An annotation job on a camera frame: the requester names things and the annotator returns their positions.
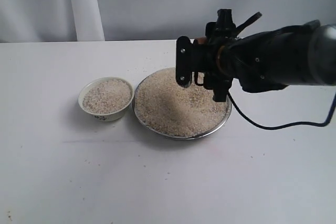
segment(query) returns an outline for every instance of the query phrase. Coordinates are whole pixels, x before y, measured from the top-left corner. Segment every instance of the white curtain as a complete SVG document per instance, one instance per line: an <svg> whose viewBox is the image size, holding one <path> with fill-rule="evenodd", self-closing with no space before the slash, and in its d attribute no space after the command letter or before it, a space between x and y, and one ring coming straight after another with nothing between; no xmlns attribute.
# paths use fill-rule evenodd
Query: white curtain
<svg viewBox="0 0 336 224"><path fill-rule="evenodd" d="M0 42L198 37L219 8L232 8L237 24L263 13L242 36L336 22L334 0L0 0Z"/></svg>

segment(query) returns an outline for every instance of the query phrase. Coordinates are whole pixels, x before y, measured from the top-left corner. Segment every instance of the black cable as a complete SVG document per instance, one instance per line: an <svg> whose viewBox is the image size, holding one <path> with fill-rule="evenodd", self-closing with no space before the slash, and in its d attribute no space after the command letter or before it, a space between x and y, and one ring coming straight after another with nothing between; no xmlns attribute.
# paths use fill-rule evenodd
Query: black cable
<svg viewBox="0 0 336 224"><path fill-rule="evenodd" d="M297 125L309 125L309 126L315 126L315 127L325 127L327 126L331 119L332 116L334 114L335 108L336 108L336 93L334 96L334 99L331 103L330 106L330 110L328 113L328 116L326 118L326 120L323 123L314 123L314 122L295 122L295 123L288 123L288 124L284 124L284 125L280 125L280 126L275 126L275 127L267 127L267 126L262 126L260 124L255 123L254 121L252 121L250 118L248 118L241 110L240 108L237 106L237 104L235 103L235 101L233 100L230 92L227 94L233 104L233 106L236 108L236 110L238 111L238 113L249 123L253 124L255 127L258 127L260 129L263 130L269 130L269 131L273 131L273 130L280 130L280 129L284 129L284 128L288 128L288 127L292 127L292 126L297 126Z"/></svg>

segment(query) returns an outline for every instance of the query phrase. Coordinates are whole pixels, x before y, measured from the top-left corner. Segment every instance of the table surface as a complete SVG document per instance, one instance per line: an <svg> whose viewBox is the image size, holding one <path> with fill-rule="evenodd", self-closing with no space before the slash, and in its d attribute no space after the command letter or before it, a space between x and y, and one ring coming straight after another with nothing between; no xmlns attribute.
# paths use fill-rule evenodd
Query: table surface
<svg viewBox="0 0 336 224"><path fill-rule="evenodd" d="M175 64L175 41L0 44L0 223L336 223L336 121L323 129L223 128L174 141L130 110L82 112L84 85L136 86ZM255 121L324 121L333 87L232 95Z"/></svg>

